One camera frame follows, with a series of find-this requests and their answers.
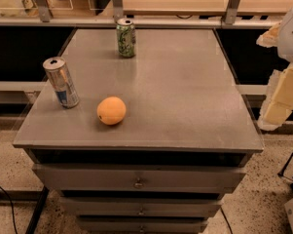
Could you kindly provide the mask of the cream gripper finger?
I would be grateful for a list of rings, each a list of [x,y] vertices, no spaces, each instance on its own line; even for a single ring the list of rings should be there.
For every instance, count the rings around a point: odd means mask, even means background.
[[[279,28],[280,23],[273,25],[269,30],[258,37],[256,44],[265,48],[276,47],[278,44]]]
[[[274,70],[257,121],[263,131],[280,127],[293,112],[293,63],[283,71]]]

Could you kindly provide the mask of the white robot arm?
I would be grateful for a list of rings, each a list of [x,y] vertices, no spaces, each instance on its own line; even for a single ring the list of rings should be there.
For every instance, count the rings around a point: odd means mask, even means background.
[[[259,128],[273,131],[293,112],[293,7],[281,22],[260,35],[256,44],[265,48],[277,47],[278,56],[289,62],[283,71],[273,71],[260,109]]]

